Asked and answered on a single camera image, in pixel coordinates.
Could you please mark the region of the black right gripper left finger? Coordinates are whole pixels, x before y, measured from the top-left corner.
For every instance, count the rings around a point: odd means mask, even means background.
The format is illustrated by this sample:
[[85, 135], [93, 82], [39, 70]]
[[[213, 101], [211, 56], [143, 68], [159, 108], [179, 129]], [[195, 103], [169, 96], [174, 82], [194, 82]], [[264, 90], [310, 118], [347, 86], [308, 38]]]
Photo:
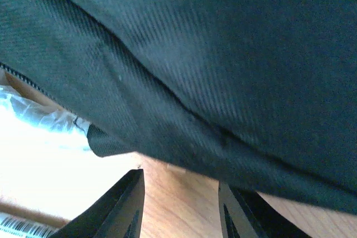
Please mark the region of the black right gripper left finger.
[[143, 170], [132, 169], [86, 211], [51, 237], [140, 237], [144, 196]]

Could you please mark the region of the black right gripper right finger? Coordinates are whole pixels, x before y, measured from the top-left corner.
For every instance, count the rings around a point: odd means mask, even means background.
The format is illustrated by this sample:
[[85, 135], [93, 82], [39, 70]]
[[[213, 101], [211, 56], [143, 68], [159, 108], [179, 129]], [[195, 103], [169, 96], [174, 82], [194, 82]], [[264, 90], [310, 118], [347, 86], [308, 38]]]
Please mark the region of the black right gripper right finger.
[[256, 192], [220, 182], [218, 199], [223, 237], [309, 237]]

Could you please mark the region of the black student backpack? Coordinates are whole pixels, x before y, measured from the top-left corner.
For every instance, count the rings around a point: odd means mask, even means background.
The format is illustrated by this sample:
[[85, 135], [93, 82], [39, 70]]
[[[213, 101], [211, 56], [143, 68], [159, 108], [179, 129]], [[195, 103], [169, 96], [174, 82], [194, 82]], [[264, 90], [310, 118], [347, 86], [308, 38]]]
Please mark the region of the black student backpack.
[[1, 0], [1, 68], [100, 157], [356, 213], [356, 0]]

